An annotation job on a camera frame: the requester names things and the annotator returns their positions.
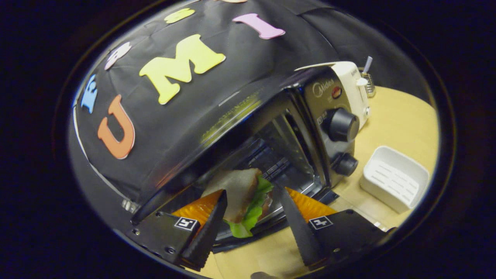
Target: black knob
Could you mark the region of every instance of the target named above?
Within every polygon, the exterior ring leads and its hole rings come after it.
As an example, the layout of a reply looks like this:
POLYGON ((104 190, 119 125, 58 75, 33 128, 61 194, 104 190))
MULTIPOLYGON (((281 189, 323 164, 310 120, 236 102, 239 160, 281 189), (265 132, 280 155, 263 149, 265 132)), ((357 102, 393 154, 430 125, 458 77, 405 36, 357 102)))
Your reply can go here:
POLYGON ((360 122, 356 115, 339 108, 331 112, 328 125, 327 134, 331 140, 350 142, 357 136, 360 122))
POLYGON ((349 153, 345 153, 333 169, 337 174, 350 176, 355 171, 357 166, 358 161, 349 153))

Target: black background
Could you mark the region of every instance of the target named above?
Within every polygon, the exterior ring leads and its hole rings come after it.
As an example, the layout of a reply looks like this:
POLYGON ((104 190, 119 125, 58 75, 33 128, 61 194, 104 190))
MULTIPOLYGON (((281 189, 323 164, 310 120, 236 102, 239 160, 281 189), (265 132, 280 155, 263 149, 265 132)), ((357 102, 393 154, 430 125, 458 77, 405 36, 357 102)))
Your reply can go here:
MULTIPOLYGON (((1 270, 6 278, 174 275, 125 244, 98 219, 67 166, 54 159, 51 142, 57 97, 70 67, 101 30, 150 2, 1 2, 6 174, 2 185, 6 193, 0 197, 1 270), (109 9, 112 12, 99 13, 109 9), (73 34, 82 43, 60 49, 73 34)), ((346 275, 493 278, 494 206, 489 191, 495 87, 489 83, 494 79, 490 40, 495 11, 490 1, 332 3, 372 25, 391 26, 431 61, 452 98, 459 133, 453 177, 439 207, 407 241, 373 265, 346 275)))

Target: lettuce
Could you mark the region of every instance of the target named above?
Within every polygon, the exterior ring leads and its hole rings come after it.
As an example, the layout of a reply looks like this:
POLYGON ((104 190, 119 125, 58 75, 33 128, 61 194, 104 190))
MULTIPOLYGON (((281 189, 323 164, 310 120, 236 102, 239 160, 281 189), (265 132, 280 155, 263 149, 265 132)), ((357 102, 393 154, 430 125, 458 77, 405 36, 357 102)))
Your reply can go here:
POLYGON ((274 186, 270 184, 269 181, 265 180, 261 175, 258 176, 258 185, 255 194, 253 195, 250 205, 248 205, 247 213, 241 223, 232 223, 224 220, 229 224, 229 228, 234 237, 246 238, 253 236, 250 230, 255 227, 258 218, 262 215, 262 206, 267 197, 267 193, 272 191, 272 188, 274 188, 274 186))

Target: midea logo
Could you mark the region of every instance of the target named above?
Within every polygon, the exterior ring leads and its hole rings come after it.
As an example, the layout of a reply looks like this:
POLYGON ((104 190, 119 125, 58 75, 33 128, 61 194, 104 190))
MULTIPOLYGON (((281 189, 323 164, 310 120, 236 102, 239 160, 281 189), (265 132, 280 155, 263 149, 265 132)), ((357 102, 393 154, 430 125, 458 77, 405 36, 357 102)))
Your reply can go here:
POLYGON ((328 80, 324 83, 316 82, 312 87, 313 94, 315 95, 315 97, 320 98, 324 91, 331 87, 332 84, 334 84, 333 79, 328 80))

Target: wooden table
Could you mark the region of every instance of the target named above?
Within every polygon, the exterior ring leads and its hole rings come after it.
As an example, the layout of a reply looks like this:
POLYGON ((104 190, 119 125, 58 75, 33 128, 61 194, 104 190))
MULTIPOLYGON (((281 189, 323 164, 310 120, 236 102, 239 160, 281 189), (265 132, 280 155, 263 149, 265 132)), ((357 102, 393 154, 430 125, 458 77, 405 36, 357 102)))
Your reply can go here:
MULTIPOLYGON (((438 154, 439 128, 435 110, 417 97, 397 90, 376 87, 369 99, 371 116, 356 138, 353 175, 334 188, 339 198, 329 206, 342 211, 352 208, 379 228, 399 226, 411 210, 398 214, 360 188, 363 168, 374 150, 389 146, 419 162, 433 174, 438 154)), ((290 228, 228 252, 211 253, 200 273, 210 278, 249 279, 256 272, 278 278, 308 273, 290 228)))

